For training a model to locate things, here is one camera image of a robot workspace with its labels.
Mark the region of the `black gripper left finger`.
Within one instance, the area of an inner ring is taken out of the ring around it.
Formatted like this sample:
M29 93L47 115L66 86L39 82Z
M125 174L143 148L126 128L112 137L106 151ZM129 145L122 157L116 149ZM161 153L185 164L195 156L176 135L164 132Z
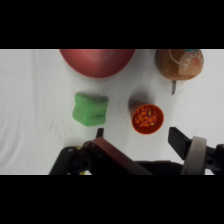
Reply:
M50 175L150 175L150 172L131 160L103 138L104 129L97 130L96 138L78 149L66 147L59 153Z

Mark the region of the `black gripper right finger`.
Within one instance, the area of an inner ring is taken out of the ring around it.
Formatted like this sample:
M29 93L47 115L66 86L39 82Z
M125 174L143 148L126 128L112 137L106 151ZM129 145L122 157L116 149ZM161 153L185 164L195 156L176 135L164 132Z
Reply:
M168 143L184 161L182 175L203 175L206 169L224 175L224 144L209 147L205 138L190 139L176 127L169 128Z

